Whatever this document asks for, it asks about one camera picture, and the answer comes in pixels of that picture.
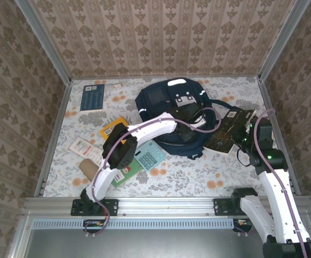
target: white floral cloth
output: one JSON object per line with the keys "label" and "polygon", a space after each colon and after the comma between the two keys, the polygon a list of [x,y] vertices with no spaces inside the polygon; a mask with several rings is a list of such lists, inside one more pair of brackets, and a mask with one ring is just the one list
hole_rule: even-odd
{"label": "white floral cloth", "polygon": [[[104,140],[99,130],[122,116],[129,124],[142,120],[135,104],[140,90],[158,79],[80,80],[72,81],[72,92],[62,122],[44,197],[79,196],[89,181],[79,169],[82,158],[68,148],[77,137],[82,137],[102,148]],[[264,110],[263,99],[255,77],[194,78],[199,81],[210,98],[222,99],[243,109],[256,109],[257,115]],[[104,93],[103,110],[80,112],[82,89],[85,85],[122,83],[120,90]],[[223,117],[227,109],[214,105]],[[241,153],[241,161],[249,163]],[[203,157],[192,161],[186,157],[166,153],[155,169],[141,171],[123,185],[109,187],[107,197],[207,197],[230,196],[234,188],[254,187],[265,195],[253,167],[243,167],[236,159],[236,150],[230,156],[221,156],[204,150]]]}

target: teal calculator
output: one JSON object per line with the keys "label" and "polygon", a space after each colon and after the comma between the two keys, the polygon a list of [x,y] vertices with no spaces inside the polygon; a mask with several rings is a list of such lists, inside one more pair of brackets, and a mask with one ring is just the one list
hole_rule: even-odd
{"label": "teal calculator", "polygon": [[163,161],[166,155],[154,141],[149,140],[136,150],[134,157],[146,171],[150,171]]}

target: purple cable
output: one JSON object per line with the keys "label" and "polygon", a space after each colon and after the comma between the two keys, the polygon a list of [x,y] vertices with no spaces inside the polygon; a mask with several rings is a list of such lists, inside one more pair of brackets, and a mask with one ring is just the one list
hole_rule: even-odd
{"label": "purple cable", "polygon": [[[257,119],[256,123],[255,123],[255,129],[253,131],[253,139],[254,139],[254,142],[255,142],[255,147],[258,151],[258,154],[259,156],[262,158],[262,160],[264,161],[264,163],[267,165],[267,167],[270,169],[271,172],[273,172],[275,178],[278,180],[280,186],[282,189],[286,189],[285,188],[285,185],[283,184],[283,182],[281,181],[279,175],[275,172],[275,170],[272,168],[272,166],[268,163],[267,159],[265,158],[265,156],[263,155],[261,149],[259,148],[259,145],[258,145],[258,142],[257,142],[257,127],[258,127],[258,124],[261,120],[261,118],[263,116],[265,116],[268,112],[270,111],[273,111],[275,113],[275,109],[267,109],[266,111],[264,111]],[[304,245],[304,241],[302,239],[302,236],[301,236],[301,233],[299,231],[299,226],[298,226],[298,222],[296,221],[296,218],[295,218],[295,214],[294,214],[294,211],[293,211],[293,208],[292,208],[292,205],[291,205],[291,201],[289,199],[289,196],[288,196],[288,193],[286,190],[283,191],[284,195],[285,195],[285,198],[286,198],[286,202],[287,202],[287,205],[288,205],[288,209],[289,209],[289,212],[291,214],[291,217],[292,217],[292,220],[293,220],[293,224],[294,224],[294,228],[295,228],[295,231],[298,235],[298,239],[299,239],[299,242],[300,242],[300,246],[301,246],[301,250],[302,250],[302,253],[303,253],[303,256],[304,258],[308,258],[307,256],[307,253],[306,253],[306,250],[305,250],[305,245]]]}
{"label": "purple cable", "polygon": [[[215,130],[217,130],[217,129],[219,128],[219,126],[220,126],[220,124],[221,124],[221,117],[220,117],[220,114],[219,114],[218,112],[216,112],[216,110],[215,110],[213,107],[210,107],[210,108],[209,108],[209,107],[204,107],[202,110],[213,110],[213,111],[217,114],[217,119],[218,119],[219,122],[218,122],[218,124],[217,124],[213,129],[211,129],[211,130],[202,130],[202,129],[195,128],[194,126],[192,126],[192,125],[190,125],[190,124],[188,124],[188,123],[186,123],[186,122],[184,122],[184,121],[182,121],[182,120],[179,120],[179,119],[175,119],[175,118],[163,118],[163,119],[159,119],[159,120],[150,121],[150,122],[148,122],[148,123],[146,123],[146,124],[144,124],[144,125],[142,125],[142,126],[139,126],[139,127],[137,127],[137,128],[134,128],[133,130],[130,130],[130,131],[126,132],[125,134],[123,134],[123,135],[115,142],[115,144],[112,146],[111,150],[109,151],[107,157],[105,158],[103,167],[100,168],[100,169],[98,170],[98,172],[96,173],[96,175],[95,175],[95,177],[94,177],[94,179],[93,179],[93,186],[92,186],[92,188],[91,188],[91,194],[92,194],[93,199],[95,200],[95,202],[96,202],[100,207],[102,207],[102,208],[106,211],[107,217],[108,217],[107,220],[106,220],[106,222],[105,222],[105,224],[103,225],[103,227],[96,233],[97,235],[100,234],[100,233],[107,227],[107,225],[108,225],[108,223],[109,223],[109,221],[110,221],[110,212],[109,212],[109,210],[107,209],[107,207],[105,207],[104,204],[102,204],[99,200],[97,200],[97,198],[96,198],[96,196],[95,196],[95,192],[94,192],[94,185],[96,184],[98,175],[99,175],[99,173],[102,171],[102,169],[107,168],[107,162],[108,162],[108,160],[109,160],[109,158],[110,158],[112,152],[113,152],[114,149],[116,148],[116,146],[117,146],[124,138],[126,138],[128,135],[132,134],[133,132],[136,132],[137,130],[142,129],[142,128],[144,128],[144,127],[147,127],[147,126],[149,126],[149,125],[152,125],[152,124],[155,124],[155,123],[160,123],[161,121],[175,121],[175,122],[177,122],[177,123],[184,124],[184,125],[188,126],[189,128],[191,128],[191,129],[193,129],[193,130],[195,130],[195,131],[198,131],[198,132],[200,132],[200,133],[213,133]],[[85,224],[84,231],[85,231],[86,233],[88,233],[88,232],[87,232],[87,226],[88,226],[89,224],[91,224],[91,223],[93,223],[93,221],[88,221],[88,222]]]}

